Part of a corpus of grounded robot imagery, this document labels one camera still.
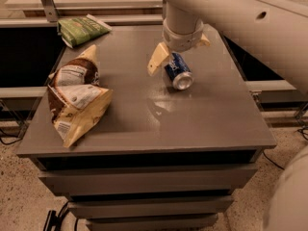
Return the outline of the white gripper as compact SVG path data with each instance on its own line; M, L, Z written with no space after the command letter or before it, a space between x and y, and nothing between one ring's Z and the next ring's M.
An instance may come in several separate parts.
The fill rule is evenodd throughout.
M210 46L211 42L203 35L203 22L198 19L196 29L192 33L179 34L173 32L167 25L167 21L163 22L163 39L160 42L147 65L147 71L150 76L153 76L166 61L170 55L170 51L185 52L195 46Z

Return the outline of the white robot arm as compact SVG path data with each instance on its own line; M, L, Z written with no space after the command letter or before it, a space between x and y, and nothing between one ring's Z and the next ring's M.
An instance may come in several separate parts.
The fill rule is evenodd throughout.
M200 43L201 24L224 33L241 48L308 93L307 8L286 0L165 0L164 41L183 52ZM308 231L308 147L277 181L262 231Z

